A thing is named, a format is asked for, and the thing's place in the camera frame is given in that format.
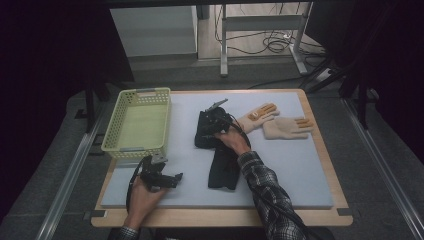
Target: table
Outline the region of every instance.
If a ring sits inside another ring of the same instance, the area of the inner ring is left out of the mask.
[[[219,90],[219,91],[175,91],[172,94],[188,93],[265,93],[265,92],[296,92],[302,104],[305,116],[314,123],[312,138],[315,143],[328,185],[333,197],[334,206],[330,209],[295,209],[296,213],[308,226],[348,226],[353,217],[331,163],[319,127],[316,124],[312,109],[305,93],[299,89],[273,90]],[[102,190],[100,192],[91,223],[95,227],[120,227],[127,212],[126,209],[103,208],[101,201],[112,176],[116,160],[112,159]],[[219,209],[219,208],[157,208],[143,222],[144,227],[258,227],[262,226],[256,209]]]

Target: beige work glove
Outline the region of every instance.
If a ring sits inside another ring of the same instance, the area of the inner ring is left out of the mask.
[[[278,114],[280,114],[280,111],[277,110],[277,106],[275,106],[275,104],[265,103],[262,106],[248,112],[243,117],[238,118],[237,122],[244,127],[244,132],[247,134],[262,126],[264,122],[274,119],[274,116]]]
[[[305,139],[308,132],[312,132],[313,124],[309,119],[277,117],[264,123],[264,134],[266,139]]]

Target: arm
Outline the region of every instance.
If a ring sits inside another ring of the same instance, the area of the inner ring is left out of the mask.
[[[221,139],[239,155],[237,162],[253,192],[253,201],[265,227],[267,238],[305,239],[302,229],[270,204],[279,207],[298,221],[302,221],[294,212],[289,196],[278,184],[275,172],[263,164],[258,154],[251,151],[235,129],[225,134],[215,134],[215,137]]]
[[[130,208],[124,225],[119,231],[116,240],[138,239],[138,230],[146,216],[156,207],[159,200],[165,195],[167,189],[158,192],[149,192],[143,181],[137,177],[132,187]]]

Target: plaid sleeve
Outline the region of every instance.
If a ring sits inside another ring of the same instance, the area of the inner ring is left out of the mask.
[[[115,240],[136,240],[138,239],[138,231],[129,227],[121,227],[119,234]]]
[[[242,154],[238,158],[238,162],[244,177],[255,192],[299,221],[302,221],[294,212],[290,197],[278,184],[277,175],[264,165],[256,152],[252,151]],[[253,194],[253,201],[265,227],[268,239],[306,239],[299,226],[286,215],[272,208],[262,198]]]

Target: green plastic basket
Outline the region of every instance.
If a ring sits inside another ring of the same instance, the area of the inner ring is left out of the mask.
[[[150,88],[119,93],[102,150],[116,159],[166,156],[171,90]]]

